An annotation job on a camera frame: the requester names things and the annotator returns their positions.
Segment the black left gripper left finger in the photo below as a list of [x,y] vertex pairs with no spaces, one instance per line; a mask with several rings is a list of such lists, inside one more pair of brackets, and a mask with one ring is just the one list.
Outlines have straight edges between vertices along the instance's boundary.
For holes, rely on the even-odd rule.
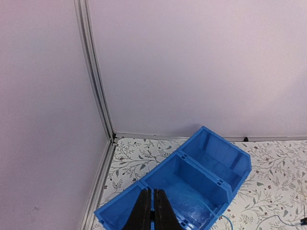
[[150,230],[152,190],[141,190],[130,216],[122,230]]

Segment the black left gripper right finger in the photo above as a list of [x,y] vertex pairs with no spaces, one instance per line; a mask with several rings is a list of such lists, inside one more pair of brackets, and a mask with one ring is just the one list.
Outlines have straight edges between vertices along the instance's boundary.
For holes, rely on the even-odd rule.
[[162,189],[154,189],[154,229],[182,230],[173,208]]

